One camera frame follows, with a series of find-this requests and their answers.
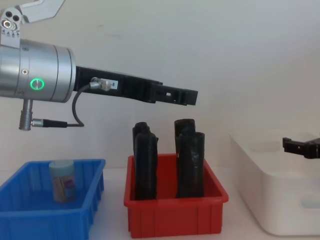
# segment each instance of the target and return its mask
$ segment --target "black cable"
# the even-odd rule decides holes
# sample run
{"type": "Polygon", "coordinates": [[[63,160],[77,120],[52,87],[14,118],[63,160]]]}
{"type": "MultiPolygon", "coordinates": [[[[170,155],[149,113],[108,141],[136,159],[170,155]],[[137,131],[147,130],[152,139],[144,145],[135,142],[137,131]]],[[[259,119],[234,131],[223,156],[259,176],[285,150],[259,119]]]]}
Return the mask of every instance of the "black cable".
{"type": "Polygon", "coordinates": [[[68,124],[67,127],[84,127],[85,126],[85,124],[79,119],[79,117],[77,115],[76,104],[77,104],[77,100],[78,100],[80,94],[89,90],[90,87],[91,87],[90,84],[83,86],[82,88],[79,89],[79,91],[74,96],[74,99],[72,101],[72,114],[73,114],[73,117],[76,120],[77,124],[68,124]]]}

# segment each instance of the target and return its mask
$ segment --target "small jar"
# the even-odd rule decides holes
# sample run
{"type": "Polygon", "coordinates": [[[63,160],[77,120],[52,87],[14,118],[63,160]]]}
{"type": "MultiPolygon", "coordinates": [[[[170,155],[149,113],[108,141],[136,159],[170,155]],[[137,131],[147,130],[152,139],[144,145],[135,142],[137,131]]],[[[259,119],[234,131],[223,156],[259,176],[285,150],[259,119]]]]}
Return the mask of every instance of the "small jar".
{"type": "Polygon", "coordinates": [[[73,160],[57,160],[49,164],[53,184],[53,198],[67,203],[76,198],[75,166],[73,160]]]}

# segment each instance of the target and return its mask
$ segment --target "white wall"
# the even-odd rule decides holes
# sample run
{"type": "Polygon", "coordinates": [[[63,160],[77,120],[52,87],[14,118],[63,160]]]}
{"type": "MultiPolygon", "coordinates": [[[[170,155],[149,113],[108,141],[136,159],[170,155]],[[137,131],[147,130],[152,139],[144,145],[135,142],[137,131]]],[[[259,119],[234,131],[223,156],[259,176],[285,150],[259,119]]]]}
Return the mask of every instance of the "white wall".
{"type": "MultiPolygon", "coordinates": [[[[22,132],[22,100],[0,98],[0,169],[63,158],[124,167],[139,121],[163,153],[174,151],[174,120],[195,118],[206,158],[222,165],[229,132],[319,129],[319,10],[319,0],[66,0],[56,18],[23,26],[23,37],[70,47],[81,66],[199,90],[197,105],[84,94],[85,128],[22,132]]],[[[33,113],[73,121],[70,102],[36,102],[33,113]]]]}

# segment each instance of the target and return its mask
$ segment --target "white table surface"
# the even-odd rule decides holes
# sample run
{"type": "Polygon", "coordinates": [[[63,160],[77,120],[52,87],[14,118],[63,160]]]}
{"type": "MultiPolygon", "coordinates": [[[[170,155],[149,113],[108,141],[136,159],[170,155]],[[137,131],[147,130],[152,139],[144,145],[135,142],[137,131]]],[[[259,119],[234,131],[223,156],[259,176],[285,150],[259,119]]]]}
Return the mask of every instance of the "white table surface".
{"type": "MultiPolygon", "coordinates": [[[[221,234],[161,237],[162,240],[320,240],[314,237],[278,237],[266,233],[252,217],[235,190],[226,168],[213,168],[214,173],[229,195],[223,205],[221,234]]],[[[128,232],[127,209],[124,207],[126,168],[110,168],[103,171],[104,193],[90,230],[90,240],[131,240],[128,232]]],[[[0,184],[13,174],[0,171],[0,184]]]]}

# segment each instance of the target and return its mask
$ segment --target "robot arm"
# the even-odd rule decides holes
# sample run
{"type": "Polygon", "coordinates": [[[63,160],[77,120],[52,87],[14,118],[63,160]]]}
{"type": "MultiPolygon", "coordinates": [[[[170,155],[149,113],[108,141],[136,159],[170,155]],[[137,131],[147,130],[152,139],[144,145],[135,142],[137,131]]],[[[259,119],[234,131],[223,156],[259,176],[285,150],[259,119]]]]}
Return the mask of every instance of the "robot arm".
{"type": "Polygon", "coordinates": [[[146,103],[195,105],[198,92],[163,86],[162,82],[77,67],[69,48],[21,39],[21,24],[53,18],[64,0],[38,0],[0,12],[0,97],[23,99],[20,130],[34,127],[83,127],[76,113],[82,92],[130,98],[146,103]],[[73,91],[77,124],[33,119],[33,101],[65,103],[73,91]]]}

